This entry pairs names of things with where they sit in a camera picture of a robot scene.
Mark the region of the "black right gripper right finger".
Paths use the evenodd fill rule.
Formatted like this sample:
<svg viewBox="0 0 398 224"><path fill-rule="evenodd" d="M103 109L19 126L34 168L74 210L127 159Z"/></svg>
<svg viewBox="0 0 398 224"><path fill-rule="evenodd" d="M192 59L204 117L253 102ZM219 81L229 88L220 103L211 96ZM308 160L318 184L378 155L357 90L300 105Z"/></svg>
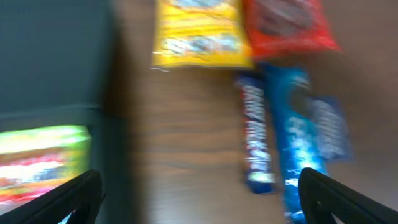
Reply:
<svg viewBox="0 0 398 224"><path fill-rule="evenodd" d="M298 191L309 224L397 224L397 211L312 168L301 171Z"/></svg>

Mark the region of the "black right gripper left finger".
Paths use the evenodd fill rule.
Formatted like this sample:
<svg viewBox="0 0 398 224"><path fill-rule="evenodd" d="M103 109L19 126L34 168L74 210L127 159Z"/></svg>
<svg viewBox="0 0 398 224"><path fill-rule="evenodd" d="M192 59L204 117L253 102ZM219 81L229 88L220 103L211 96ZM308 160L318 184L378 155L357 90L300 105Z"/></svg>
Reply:
<svg viewBox="0 0 398 224"><path fill-rule="evenodd" d="M103 201L97 170L88 170L42 196L1 215L1 224L95 224Z"/></svg>

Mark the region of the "blue Oreo pack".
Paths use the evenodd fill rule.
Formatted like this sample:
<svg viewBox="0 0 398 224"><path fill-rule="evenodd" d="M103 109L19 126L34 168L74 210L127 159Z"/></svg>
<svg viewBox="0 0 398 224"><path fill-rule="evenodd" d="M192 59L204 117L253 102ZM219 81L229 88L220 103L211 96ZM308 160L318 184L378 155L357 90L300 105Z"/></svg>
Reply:
<svg viewBox="0 0 398 224"><path fill-rule="evenodd" d="M274 124L279 164L284 185L285 216L292 223L306 223L299 197L302 169L327 173L319 155L317 131L311 119L310 80L301 68L278 67L263 63L264 75Z"/></svg>

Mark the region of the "red snack bag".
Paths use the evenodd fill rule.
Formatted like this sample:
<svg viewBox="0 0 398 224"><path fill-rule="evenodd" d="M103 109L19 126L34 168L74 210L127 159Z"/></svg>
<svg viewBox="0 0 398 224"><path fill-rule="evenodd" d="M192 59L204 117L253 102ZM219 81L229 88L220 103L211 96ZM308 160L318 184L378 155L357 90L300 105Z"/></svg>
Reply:
<svg viewBox="0 0 398 224"><path fill-rule="evenodd" d="M340 49L320 0L244 0L243 15L254 60Z"/></svg>

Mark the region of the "yellow snack bag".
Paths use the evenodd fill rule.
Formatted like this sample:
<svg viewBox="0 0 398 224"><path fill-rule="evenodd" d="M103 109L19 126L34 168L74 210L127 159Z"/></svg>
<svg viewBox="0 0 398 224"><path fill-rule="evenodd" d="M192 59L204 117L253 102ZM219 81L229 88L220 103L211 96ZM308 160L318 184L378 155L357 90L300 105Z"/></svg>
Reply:
<svg viewBox="0 0 398 224"><path fill-rule="evenodd" d="M238 0L158 0L152 65L252 68Z"/></svg>

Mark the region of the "small blue candy pack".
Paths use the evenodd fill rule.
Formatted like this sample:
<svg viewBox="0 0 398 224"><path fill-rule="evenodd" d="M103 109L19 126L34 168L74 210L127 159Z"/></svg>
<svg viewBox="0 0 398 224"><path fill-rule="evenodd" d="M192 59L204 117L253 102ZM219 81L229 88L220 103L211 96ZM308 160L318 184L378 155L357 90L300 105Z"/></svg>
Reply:
<svg viewBox="0 0 398 224"><path fill-rule="evenodd" d="M350 160L353 148L340 102L330 96L312 99L312 120L317 130L319 155L326 161Z"/></svg>

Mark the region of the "Haribo gummy bag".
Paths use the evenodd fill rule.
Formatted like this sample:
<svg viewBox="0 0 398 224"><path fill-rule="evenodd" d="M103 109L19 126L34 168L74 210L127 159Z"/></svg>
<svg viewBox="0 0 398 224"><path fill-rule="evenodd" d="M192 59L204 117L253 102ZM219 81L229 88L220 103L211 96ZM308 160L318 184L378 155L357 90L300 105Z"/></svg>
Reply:
<svg viewBox="0 0 398 224"><path fill-rule="evenodd" d="M65 125L1 133L1 214L88 170L91 136Z"/></svg>

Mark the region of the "Dairy Milk chocolate bar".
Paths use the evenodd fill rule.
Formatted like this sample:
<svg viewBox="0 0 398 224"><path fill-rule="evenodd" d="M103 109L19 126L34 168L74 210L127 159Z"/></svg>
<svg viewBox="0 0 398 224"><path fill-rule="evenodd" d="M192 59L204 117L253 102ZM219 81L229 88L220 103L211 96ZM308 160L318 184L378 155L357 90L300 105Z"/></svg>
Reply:
<svg viewBox="0 0 398 224"><path fill-rule="evenodd" d="M236 82L243 117L243 182L254 194L269 194L275 175L267 142L263 82L251 73L240 73Z"/></svg>

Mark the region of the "dark green open box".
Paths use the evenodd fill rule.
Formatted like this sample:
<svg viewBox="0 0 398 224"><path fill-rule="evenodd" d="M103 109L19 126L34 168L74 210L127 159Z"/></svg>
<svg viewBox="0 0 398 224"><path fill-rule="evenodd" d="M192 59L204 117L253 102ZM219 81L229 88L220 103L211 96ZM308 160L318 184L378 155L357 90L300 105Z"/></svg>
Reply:
<svg viewBox="0 0 398 224"><path fill-rule="evenodd" d="M87 127L106 195L98 223L133 221L126 127L104 108L117 38L109 0L1 0L1 130Z"/></svg>

